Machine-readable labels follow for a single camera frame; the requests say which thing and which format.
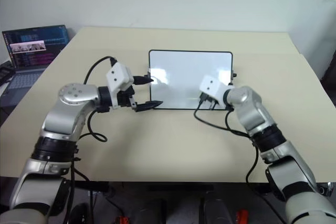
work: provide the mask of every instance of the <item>laptop keyboard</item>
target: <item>laptop keyboard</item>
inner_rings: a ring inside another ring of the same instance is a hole
[[[40,77],[42,72],[38,73],[19,73],[14,76],[8,89],[30,88]]]

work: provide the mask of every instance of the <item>beige table top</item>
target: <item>beige table top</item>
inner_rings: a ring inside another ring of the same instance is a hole
[[[151,49],[231,51],[236,86],[249,85],[313,170],[317,181],[336,181],[336,109],[287,33],[236,33],[164,29],[83,28],[48,67],[0,129],[0,173],[18,176],[37,141],[43,120],[66,83],[83,82],[90,66],[111,55],[134,75],[148,70]],[[109,65],[95,69],[89,83],[105,86]],[[149,87],[135,87],[149,99]],[[94,180],[243,182],[254,160],[245,138],[200,123],[193,111],[122,108],[96,115],[92,128],[109,141],[79,141],[76,167]],[[225,113],[200,116],[223,124]],[[242,130],[236,115],[234,129]],[[251,181],[265,182],[260,160]]]

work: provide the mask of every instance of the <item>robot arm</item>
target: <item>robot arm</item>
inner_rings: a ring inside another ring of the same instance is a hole
[[[274,194],[286,201],[288,223],[336,223],[336,209],[319,194],[307,163],[282,135],[253,89],[226,86],[206,76],[200,90],[207,95],[207,100],[217,102],[222,108],[235,109],[262,159],[269,164],[266,177]]]
[[[10,211],[0,223],[46,223],[58,215],[66,203],[69,182],[63,178],[71,167],[77,141],[88,113],[108,112],[130,106],[136,112],[160,105],[160,101],[137,104],[132,84],[145,84],[148,77],[132,76],[131,71],[113,59],[107,73],[107,87],[72,83],[62,87],[55,106],[47,114],[31,157],[15,185]]]

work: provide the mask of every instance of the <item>whiteboard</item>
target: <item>whiteboard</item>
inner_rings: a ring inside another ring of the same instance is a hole
[[[208,74],[228,85],[232,79],[232,53],[209,51],[151,50],[149,52],[151,101],[157,109],[191,109],[198,106],[199,86]],[[201,109],[209,109],[204,102]]]

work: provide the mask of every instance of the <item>laptop screen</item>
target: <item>laptop screen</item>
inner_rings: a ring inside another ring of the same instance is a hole
[[[2,32],[17,70],[47,67],[69,42],[65,25]]]

